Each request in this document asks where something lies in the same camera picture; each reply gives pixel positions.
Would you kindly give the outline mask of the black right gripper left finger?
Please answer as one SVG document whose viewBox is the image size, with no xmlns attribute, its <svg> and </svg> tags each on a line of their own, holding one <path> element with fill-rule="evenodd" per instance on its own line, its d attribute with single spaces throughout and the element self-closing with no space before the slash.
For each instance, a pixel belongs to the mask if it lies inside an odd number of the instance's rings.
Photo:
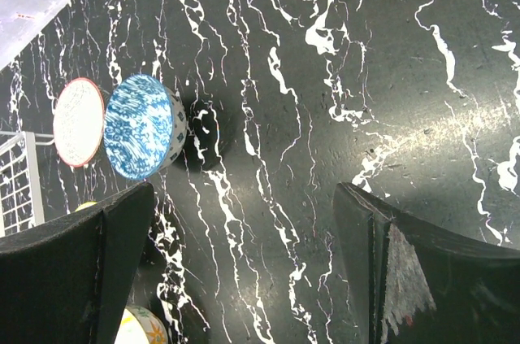
<svg viewBox="0 0 520 344">
<path fill-rule="evenodd" d="M 3 343 L 112 343 L 154 216 L 141 182 L 1 239 Z"/>
</svg>

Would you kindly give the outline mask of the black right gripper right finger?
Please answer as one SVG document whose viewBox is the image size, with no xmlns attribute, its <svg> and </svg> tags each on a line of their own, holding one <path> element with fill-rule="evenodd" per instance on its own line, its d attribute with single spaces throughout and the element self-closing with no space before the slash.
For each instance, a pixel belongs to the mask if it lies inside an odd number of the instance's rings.
<svg viewBox="0 0 520 344">
<path fill-rule="evenodd" d="M 442 229 L 347 182 L 332 206 L 357 342 L 518 342 L 517 250 Z"/>
</svg>

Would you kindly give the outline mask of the orange flower leaf bowl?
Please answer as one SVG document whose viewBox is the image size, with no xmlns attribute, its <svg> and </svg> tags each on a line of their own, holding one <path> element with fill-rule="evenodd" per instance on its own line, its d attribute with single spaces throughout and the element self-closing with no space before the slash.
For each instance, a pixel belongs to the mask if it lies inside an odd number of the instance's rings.
<svg viewBox="0 0 520 344">
<path fill-rule="evenodd" d="M 127 305 L 123 311 L 115 344 L 168 344 L 167 330 L 151 311 Z"/>
</svg>

